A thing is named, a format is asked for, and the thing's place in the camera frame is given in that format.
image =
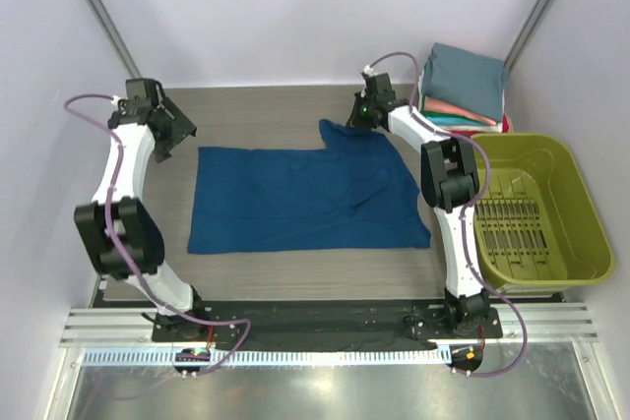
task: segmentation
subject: white arm segment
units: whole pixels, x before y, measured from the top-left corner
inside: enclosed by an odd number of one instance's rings
[[[142,200],[142,191],[145,185],[145,174],[151,153],[156,145],[156,140],[151,129],[147,125],[137,125],[135,123],[120,125],[115,129],[116,135],[122,140],[125,151],[120,173],[116,180],[112,202],[118,203],[123,197],[137,198]],[[118,159],[118,144],[112,139],[109,148],[109,158],[105,166],[105,172],[98,190],[92,200],[100,205],[105,204],[107,189],[111,181],[111,175]],[[114,226],[118,233],[124,234],[124,228],[119,220],[114,220]],[[155,274],[143,274],[143,277],[152,292],[162,301],[172,305],[182,312],[187,312],[193,306],[192,287],[183,282],[173,269],[164,261]],[[130,275],[125,279],[128,284],[140,289],[145,295],[145,291],[140,286],[138,278]],[[174,315],[171,311],[163,307],[157,307],[157,311],[162,315]]]
[[[390,132],[405,139],[418,153],[422,144],[439,141],[440,137],[423,128],[411,117],[407,107],[398,107],[388,115]],[[464,245],[468,245],[471,256],[472,268],[479,272],[479,264],[474,242],[473,216],[474,208],[466,209],[466,221],[460,220],[461,207],[456,207],[451,213],[435,208],[435,214],[440,224],[442,239],[444,241],[444,254],[446,256],[446,289],[455,297],[469,297],[478,294],[483,288],[473,277],[471,270],[467,268],[468,262],[464,254]],[[466,225],[466,239],[462,238],[462,224]]]

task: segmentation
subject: red cloth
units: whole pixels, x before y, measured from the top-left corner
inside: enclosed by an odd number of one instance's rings
[[[501,133],[508,133],[510,130],[510,124],[508,122],[508,116],[503,115],[503,127],[501,129]],[[457,135],[466,135],[467,137],[471,137],[472,135],[476,135],[477,133],[485,133],[485,132],[458,132],[456,130],[451,133],[456,133]]]

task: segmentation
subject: stack of folded clothes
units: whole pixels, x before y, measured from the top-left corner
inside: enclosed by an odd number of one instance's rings
[[[503,61],[435,43],[424,66],[421,113],[445,130],[505,132],[507,79]]]

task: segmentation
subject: yellow-green bin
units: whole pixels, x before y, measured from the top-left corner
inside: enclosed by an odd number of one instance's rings
[[[506,294],[598,284],[614,257],[571,152],[546,135],[474,136],[490,159],[474,231],[485,279]],[[475,152],[481,184],[485,170]]]

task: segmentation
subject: wall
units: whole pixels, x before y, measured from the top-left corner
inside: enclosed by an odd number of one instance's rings
[[[571,295],[587,302],[619,386],[630,372],[629,24],[630,0],[555,0],[507,95],[517,128],[570,146],[616,253],[608,282]],[[625,392],[617,399],[630,415]]]
[[[0,0],[0,18],[0,410],[22,420],[40,415],[69,309],[95,280],[72,212],[95,191],[108,140],[62,103],[122,93],[125,77],[84,0]]]
[[[170,87],[358,83],[378,56],[425,57],[436,40],[504,57],[534,1],[103,0],[143,74]]]

